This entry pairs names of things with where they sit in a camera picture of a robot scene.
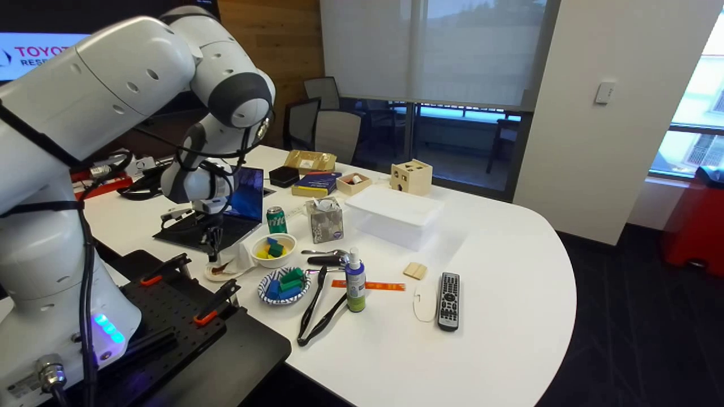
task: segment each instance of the can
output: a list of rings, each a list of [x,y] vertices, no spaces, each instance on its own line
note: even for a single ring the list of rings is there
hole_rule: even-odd
[[[279,205],[272,205],[268,210],[268,223],[270,223],[270,233],[287,233],[285,210]]]

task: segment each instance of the blue light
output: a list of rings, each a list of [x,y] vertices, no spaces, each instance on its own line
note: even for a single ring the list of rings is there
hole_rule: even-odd
[[[126,337],[112,323],[108,317],[96,314],[93,321],[114,344],[125,344],[126,342]]]

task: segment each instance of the small container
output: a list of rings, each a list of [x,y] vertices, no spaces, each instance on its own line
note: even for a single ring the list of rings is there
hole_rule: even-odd
[[[285,220],[285,210],[279,205],[272,205],[268,210],[268,223],[270,223],[270,233],[287,233],[287,220]]]
[[[310,216],[313,242],[324,245],[343,237],[342,205],[332,196],[314,199],[306,203]]]
[[[366,297],[364,263],[355,253],[348,253],[342,261],[342,269],[343,269],[343,275],[346,275],[346,311],[363,313],[364,311],[364,297]]]

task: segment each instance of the white table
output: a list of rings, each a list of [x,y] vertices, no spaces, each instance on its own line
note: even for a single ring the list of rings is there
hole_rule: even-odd
[[[258,148],[247,157],[247,165],[273,170],[285,153]],[[388,174],[357,173],[388,183]],[[287,229],[304,249],[355,249],[368,281],[405,283],[405,291],[368,291],[364,313],[339,314],[306,348],[297,346],[297,330],[310,297],[291,307],[268,307],[255,297],[268,269],[253,269],[241,279],[241,304],[291,342],[287,365],[355,404],[536,404],[565,356],[574,323],[574,279],[558,236],[540,216],[521,205],[446,187],[432,187],[431,196],[444,203],[444,210],[422,249],[360,231],[346,231],[343,240],[314,246],[302,210],[307,199],[287,190],[265,196],[265,208],[280,205],[287,212]],[[93,236],[118,253],[144,249],[167,261],[185,249],[152,236],[161,226],[158,216],[173,205],[164,196],[138,203],[105,194],[89,202],[86,217]],[[265,233],[262,223],[244,245]],[[207,259],[187,253],[190,271],[204,283],[200,271]],[[428,264],[428,275],[424,281],[402,275],[407,263]],[[432,323],[442,271],[462,275],[457,332],[442,332]],[[334,288],[324,289],[314,321],[339,295]]]

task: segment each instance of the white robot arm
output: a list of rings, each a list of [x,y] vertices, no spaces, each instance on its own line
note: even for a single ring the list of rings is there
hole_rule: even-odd
[[[211,113],[165,174],[165,193],[204,199],[219,183],[200,173],[204,153],[248,150],[270,115],[272,79],[217,21],[198,8],[165,18],[112,24],[0,89],[0,285],[14,300],[0,321],[0,404],[43,402],[41,365],[63,366],[67,387],[84,378],[77,337],[89,321],[79,317],[89,263],[67,168],[193,91]],[[142,320],[106,269],[93,253],[99,368],[125,356]]]

